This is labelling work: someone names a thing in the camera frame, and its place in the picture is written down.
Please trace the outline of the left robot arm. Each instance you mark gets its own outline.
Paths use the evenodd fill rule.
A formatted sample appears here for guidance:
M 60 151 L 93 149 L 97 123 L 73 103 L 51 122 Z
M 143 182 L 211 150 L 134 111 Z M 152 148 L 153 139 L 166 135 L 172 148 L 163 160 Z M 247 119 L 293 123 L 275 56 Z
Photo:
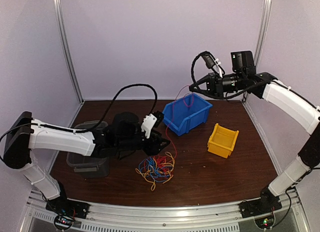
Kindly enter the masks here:
M 33 149 L 71 152 L 92 158 L 107 158 L 119 152 L 142 150 L 148 156 L 158 155 L 170 144 L 155 130 L 163 114 L 149 114 L 139 121 L 130 112 L 117 114 L 112 123 L 100 128 L 98 121 L 91 128 L 75 129 L 46 124 L 23 112 L 5 132 L 2 161 L 19 170 L 28 181 L 52 201 L 61 214 L 72 210 L 72 203 L 63 195 L 63 186 L 41 169 L 32 156 Z

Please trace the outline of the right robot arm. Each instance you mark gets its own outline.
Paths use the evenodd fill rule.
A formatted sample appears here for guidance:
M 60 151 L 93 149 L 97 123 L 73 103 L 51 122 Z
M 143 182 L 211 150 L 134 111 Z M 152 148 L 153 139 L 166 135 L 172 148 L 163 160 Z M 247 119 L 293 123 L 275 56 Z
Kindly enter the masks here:
M 224 99 L 227 92 L 239 95 L 244 92 L 267 101 L 290 116 L 281 122 L 286 128 L 268 131 L 272 148 L 282 149 L 292 155 L 292 161 L 260 193 L 260 198 L 242 202 L 240 208 L 245 217 L 268 213 L 279 209 L 279 196 L 298 184 L 320 163 L 320 109 L 312 105 L 275 76 L 263 72 L 259 74 L 234 73 L 224 77 L 210 73 L 199 81 L 194 80 L 189 87 L 212 99 Z

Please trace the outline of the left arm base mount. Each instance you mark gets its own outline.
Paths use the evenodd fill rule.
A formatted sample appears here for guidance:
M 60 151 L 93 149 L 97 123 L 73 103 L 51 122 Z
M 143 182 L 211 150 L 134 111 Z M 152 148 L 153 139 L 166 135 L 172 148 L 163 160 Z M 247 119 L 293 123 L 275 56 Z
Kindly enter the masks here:
M 67 199 L 66 202 L 46 201 L 45 209 L 65 217 L 86 219 L 90 205 Z

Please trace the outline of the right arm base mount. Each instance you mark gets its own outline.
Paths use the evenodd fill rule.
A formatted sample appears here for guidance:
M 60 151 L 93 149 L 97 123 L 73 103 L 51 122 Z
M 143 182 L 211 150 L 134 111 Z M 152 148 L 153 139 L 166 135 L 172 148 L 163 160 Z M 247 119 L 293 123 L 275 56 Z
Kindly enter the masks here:
M 280 210 L 282 208 L 282 204 L 278 200 L 269 204 L 268 202 L 263 202 L 261 198 L 242 201 L 238 206 L 243 219 L 268 214 L 273 210 Z

